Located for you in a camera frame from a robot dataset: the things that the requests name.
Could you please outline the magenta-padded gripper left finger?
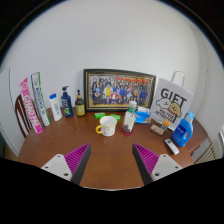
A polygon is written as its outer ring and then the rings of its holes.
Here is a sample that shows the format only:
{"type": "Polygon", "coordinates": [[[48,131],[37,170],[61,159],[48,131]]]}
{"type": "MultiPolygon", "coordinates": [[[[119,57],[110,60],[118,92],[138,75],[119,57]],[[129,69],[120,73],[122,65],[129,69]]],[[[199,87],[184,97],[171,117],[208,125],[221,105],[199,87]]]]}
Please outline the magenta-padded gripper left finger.
{"type": "Polygon", "coordinates": [[[56,154],[42,169],[79,185],[90,154],[91,145],[85,144],[66,155],[56,154]]]}

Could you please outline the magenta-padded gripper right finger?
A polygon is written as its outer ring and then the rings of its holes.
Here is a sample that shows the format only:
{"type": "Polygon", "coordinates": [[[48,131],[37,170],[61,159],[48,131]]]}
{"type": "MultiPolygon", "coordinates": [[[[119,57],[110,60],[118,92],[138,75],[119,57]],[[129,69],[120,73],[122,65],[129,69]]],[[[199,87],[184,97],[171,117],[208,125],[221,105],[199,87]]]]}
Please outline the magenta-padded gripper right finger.
{"type": "Polygon", "coordinates": [[[145,185],[182,169],[169,155],[158,155],[136,143],[133,144],[132,153],[145,185]]]}

